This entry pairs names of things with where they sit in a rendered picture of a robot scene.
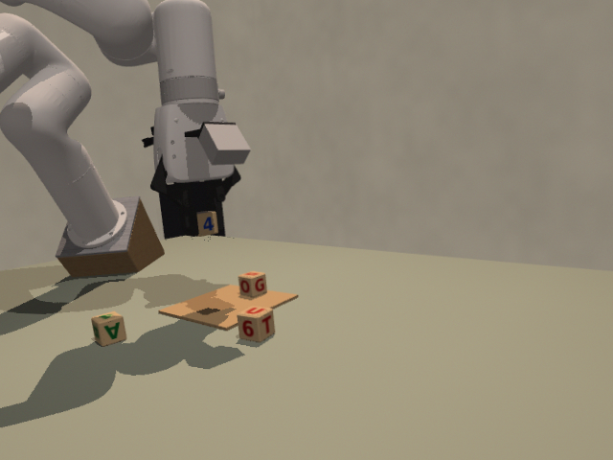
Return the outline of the orange flat mat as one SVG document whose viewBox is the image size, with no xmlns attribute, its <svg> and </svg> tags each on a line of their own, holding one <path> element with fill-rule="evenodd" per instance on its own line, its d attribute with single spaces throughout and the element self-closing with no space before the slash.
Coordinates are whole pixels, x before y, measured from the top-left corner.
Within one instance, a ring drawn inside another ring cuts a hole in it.
<svg viewBox="0 0 613 460">
<path fill-rule="evenodd" d="M 238 326 L 237 314 L 251 306 L 275 309 L 298 298 L 298 294 L 268 290 L 256 297 L 240 295 L 229 285 L 159 310 L 164 315 L 228 331 Z"/>
</svg>

